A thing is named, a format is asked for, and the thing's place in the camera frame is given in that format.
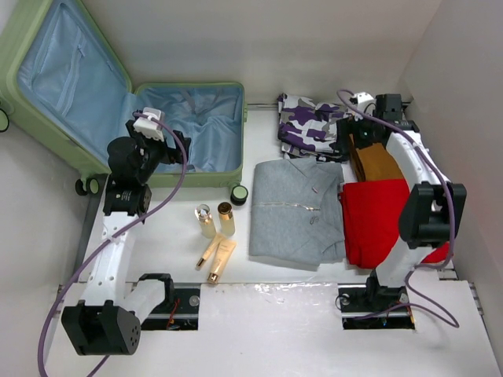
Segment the camouflage clothing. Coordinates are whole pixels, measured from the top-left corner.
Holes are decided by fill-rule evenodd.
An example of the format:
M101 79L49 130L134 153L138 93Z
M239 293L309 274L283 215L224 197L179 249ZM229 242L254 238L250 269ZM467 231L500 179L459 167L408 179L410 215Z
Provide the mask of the camouflage clothing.
M336 122L349 116L345 107L323 102L315 104L310 98L285 93L277 100L280 114L277 136L283 141L283 152L291 157L340 159Z

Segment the robotic arm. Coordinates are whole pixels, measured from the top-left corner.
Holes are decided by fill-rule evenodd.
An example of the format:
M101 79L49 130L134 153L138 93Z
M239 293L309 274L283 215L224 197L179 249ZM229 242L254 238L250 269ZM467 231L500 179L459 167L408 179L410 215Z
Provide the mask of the robotic arm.
M163 121L160 110L144 108L143 114ZM111 243L97 256L79 303L66 306L61 316L80 355L133 354L141 323L159 304L174 304L169 274L145 274L127 294L126 274L138 229L112 235L147 212L152 193L146 182L160 163L181 163L182 152L167 146L162 130L150 119L135 118L126 128L130 136L116 138L107 148L112 173L105 189L102 239ZM191 140L174 132L188 153Z
M376 100L368 93L356 93L350 102L365 111L375 105L373 116L396 125L414 140L411 145L401 134L364 119L350 111L347 119L338 122L344 137L353 135L356 148L382 143L395 158L409 186L410 195L398 221L399 237L387 258L372 271L365 289L354 290L347 296L358 312L380 312L402 300L406 293L406 277L437 247L449 240L450 223L447 202L442 186L433 170L417 154L419 148L428 161L428 150L423 146L419 129L413 121L402 119L402 98L399 94L384 94ZM466 200L466 189L453 184L445 175L453 198L455 234L459 229Z

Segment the folded gray shirt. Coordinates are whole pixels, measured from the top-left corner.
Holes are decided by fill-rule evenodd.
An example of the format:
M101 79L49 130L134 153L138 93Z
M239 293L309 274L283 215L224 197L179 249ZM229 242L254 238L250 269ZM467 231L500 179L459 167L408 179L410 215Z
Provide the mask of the folded gray shirt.
M346 256L338 163L283 159L255 168L251 205L251 256L308 265Z

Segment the suitcase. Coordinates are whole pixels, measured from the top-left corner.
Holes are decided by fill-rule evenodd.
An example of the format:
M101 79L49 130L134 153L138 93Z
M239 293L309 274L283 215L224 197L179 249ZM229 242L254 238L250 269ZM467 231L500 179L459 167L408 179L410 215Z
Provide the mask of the suitcase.
M145 106L191 137L185 187L241 180L244 88L237 82L132 84L80 0L20 0L0 36L0 109L77 169L110 172L108 143ZM174 141L167 136L168 146ZM179 164L160 165L152 187L172 187Z

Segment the wall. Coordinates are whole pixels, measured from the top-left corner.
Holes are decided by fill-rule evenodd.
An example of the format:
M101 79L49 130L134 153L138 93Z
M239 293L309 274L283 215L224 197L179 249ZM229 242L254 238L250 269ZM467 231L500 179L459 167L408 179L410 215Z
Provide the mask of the wall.
M240 81L283 91L386 93L441 0L84 0L135 84Z
M16 2L0 0L0 32ZM38 375L40 329L73 267L87 199L72 168L12 125L0 177L0 375Z
M503 2L443 0L403 76L437 164L468 190L455 265L475 282L503 368Z

